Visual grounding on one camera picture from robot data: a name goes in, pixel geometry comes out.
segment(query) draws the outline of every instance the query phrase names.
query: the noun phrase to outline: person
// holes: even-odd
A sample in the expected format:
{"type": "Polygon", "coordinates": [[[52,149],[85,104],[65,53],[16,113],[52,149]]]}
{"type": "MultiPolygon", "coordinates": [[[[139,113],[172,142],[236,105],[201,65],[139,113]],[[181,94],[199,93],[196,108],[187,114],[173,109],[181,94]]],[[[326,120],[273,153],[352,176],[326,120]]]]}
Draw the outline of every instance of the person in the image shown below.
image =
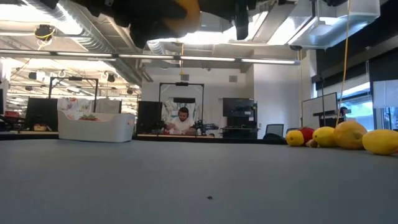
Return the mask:
{"type": "Polygon", "coordinates": [[[195,122],[189,117],[189,110],[182,107],[178,111],[178,117],[173,118],[167,125],[166,129],[174,130],[186,135],[195,135],[196,129],[193,127],[195,122]]]}

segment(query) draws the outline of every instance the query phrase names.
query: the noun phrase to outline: lamp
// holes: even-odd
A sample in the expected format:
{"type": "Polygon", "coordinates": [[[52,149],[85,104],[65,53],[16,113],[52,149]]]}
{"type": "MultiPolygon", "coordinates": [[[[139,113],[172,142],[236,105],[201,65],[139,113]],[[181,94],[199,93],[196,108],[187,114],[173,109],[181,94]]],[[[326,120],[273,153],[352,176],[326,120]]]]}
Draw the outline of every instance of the lamp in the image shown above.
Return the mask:
{"type": "Polygon", "coordinates": [[[113,83],[115,81],[114,74],[108,74],[107,81],[113,83]]]}
{"type": "Polygon", "coordinates": [[[127,89],[127,94],[128,94],[128,95],[132,95],[133,93],[134,93],[133,89],[132,89],[131,87],[129,87],[129,88],[127,89]]]}

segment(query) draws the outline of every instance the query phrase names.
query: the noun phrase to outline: orange object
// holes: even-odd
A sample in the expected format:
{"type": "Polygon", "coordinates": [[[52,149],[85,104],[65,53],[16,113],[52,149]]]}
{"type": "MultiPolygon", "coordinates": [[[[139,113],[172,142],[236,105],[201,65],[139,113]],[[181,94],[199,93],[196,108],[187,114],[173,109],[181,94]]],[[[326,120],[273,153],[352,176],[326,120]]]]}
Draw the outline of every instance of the orange object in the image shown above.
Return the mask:
{"type": "Polygon", "coordinates": [[[179,37],[189,32],[195,32],[200,26],[200,7],[197,0],[176,0],[186,11],[184,19],[163,19],[167,27],[179,37]]]}
{"type": "Polygon", "coordinates": [[[336,144],[343,149],[363,149],[362,137],[367,133],[364,126],[355,121],[340,123],[333,133],[336,144]]]}

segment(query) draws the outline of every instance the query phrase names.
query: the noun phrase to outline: white storage bin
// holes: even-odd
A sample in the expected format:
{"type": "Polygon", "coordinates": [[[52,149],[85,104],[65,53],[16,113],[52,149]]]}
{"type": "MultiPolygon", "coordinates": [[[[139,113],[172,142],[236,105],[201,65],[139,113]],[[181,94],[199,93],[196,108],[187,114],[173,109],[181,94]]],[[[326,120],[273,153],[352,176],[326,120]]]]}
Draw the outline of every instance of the white storage bin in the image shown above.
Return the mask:
{"type": "Polygon", "coordinates": [[[60,139],[98,142],[131,141],[135,116],[131,114],[82,113],[58,110],[60,139]],[[80,120],[82,117],[95,120],[80,120]]]}

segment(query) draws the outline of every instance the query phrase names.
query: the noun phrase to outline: computer monitor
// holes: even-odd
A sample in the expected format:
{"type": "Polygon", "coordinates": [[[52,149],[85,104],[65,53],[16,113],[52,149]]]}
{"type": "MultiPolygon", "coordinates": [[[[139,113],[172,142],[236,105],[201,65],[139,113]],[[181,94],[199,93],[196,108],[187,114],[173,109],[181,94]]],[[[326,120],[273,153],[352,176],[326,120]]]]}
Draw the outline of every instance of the computer monitor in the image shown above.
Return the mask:
{"type": "Polygon", "coordinates": [[[223,98],[223,116],[253,117],[254,100],[245,98],[223,98]]]}
{"type": "Polygon", "coordinates": [[[4,99],[3,99],[2,89],[0,89],[0,114],[4,114],[4,99]]]}
{"type": "Polygon", "coordinates": [[[51,131],[58,131],[57,106],[57,99],[29,98],[25,117],[26,127],[33,130],[35,124],[45,124],[51,131]]]}
{"type": "Polygon", "coordinates": [[[137,134],[148,134],[156,128],[156,123],[160,121],[162,102],[139,101],[137,114],[137,134]]]}

